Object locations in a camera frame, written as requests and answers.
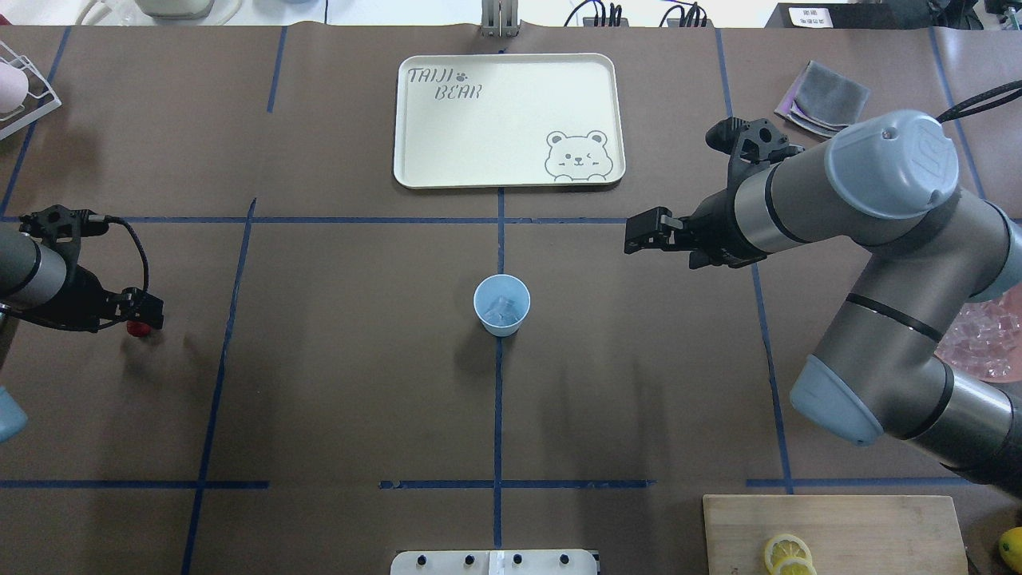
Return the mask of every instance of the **ice cube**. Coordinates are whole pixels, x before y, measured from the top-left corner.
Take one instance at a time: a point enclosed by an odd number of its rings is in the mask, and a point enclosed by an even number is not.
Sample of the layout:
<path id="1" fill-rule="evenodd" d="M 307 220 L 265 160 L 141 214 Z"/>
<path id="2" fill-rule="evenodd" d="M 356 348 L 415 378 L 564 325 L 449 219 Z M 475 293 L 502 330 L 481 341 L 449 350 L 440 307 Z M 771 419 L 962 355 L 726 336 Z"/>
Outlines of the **ice cube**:
<path id="1" fill-rule="evenodd" d="M 494 300 L 490 309 L 482 315 L 483 322 L 498 328 L 514 326 L 519 320 L 521 320 L 521 315 L 518 313 L 518 309 L 515 308 L 514 301 L 509 300 L 504 296 L 499 296 L 496 300 Z"/>

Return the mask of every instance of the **lemon slice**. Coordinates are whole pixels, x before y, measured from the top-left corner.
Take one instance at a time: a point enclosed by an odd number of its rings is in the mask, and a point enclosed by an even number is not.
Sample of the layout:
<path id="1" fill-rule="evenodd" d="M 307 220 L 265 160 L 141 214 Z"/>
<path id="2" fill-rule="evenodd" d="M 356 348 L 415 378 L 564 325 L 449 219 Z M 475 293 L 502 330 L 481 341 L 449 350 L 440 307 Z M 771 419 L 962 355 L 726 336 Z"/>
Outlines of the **lemon slice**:
<path id="1" fill-rule="evenodd" d="M 809 553 L 809 546 L 805 544 L 805 541 L 791 533 L 781 533 L 766 541 L 766 545 L 763 546 L 763 564 L 770 573 L 773 573 L 774 568 L 782 561 L 792 557 L 804 559 L 807 564 L 812 565 L 812 554 Z"/>
<path id="2" fill-rule="evenodd" d="M 781 563 L 774 567 L 771 575 L 817 575 L 812 563 L 800 557 L 789 557 L 781 560 Z"/>

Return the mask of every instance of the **folded towel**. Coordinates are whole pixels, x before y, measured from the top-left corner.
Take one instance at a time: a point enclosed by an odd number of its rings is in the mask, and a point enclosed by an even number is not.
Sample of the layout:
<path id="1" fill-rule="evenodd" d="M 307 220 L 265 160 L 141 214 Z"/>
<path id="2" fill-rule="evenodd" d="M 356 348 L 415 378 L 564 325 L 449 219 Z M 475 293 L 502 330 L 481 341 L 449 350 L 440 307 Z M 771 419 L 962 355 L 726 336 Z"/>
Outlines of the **folded towel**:
<path id="1" fill-rule="evenodd" d="M 810 60 L 774 111 L 825 137 L 858 121 L 870 89 Z"/>

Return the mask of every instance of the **tray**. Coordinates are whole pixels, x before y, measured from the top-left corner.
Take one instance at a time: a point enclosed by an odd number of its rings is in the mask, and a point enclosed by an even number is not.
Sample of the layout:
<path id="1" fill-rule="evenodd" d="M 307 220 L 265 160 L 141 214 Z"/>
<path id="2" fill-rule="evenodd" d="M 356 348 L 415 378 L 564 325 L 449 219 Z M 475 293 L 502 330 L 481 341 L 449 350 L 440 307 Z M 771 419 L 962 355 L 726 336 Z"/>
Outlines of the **tray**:
<path id="1" fill-rule="evenodd" d="M 613 62 L 602 54 L 408 58 L 398 71 L 393 175 L 410 188 L 621 179 Z"/>

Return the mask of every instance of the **light blue paper cup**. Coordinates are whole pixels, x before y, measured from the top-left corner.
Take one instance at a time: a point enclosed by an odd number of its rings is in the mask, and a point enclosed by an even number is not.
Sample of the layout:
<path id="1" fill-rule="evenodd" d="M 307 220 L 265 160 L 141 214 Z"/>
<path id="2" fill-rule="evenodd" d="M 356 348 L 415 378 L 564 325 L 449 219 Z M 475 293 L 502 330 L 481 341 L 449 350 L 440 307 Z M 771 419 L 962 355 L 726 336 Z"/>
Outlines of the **light blue paper cup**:
<path id="1" fill-rule="evenodd" d="M 498 338 L 518 331 L 531 306 L 528 287 L 520 279 L 506 273 L 491 275 L 475 289 L 472 305 L 482 327 Z"/>

